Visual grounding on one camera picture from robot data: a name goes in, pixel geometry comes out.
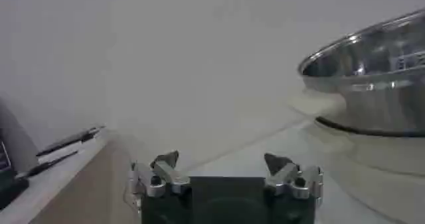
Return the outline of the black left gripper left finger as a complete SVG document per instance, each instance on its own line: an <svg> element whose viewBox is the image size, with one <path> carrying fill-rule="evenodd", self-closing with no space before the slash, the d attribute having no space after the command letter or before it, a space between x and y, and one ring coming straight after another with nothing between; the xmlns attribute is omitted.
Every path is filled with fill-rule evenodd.
<svg viewBox="0 0 425 224"><path fill-rule="evenodd" d="M134 195L162 197L170 187L171 193L184 195L191 188L191 178L175 169L179 152L160 154L149 164L133 162L129 169L129 190Z"/></svg>

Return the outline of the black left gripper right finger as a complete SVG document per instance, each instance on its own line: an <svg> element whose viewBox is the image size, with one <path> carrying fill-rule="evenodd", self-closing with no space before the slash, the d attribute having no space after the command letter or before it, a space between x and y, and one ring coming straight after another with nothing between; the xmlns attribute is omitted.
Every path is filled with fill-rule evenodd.
<svg viewBox="0 0 425 224"><path fill-rule="evenodd" d="M289 194L296 199L323 199L323 170L319 166L302 169L299 164L284 156L264 154L270 175L264 187L274 196Z"/></svg>

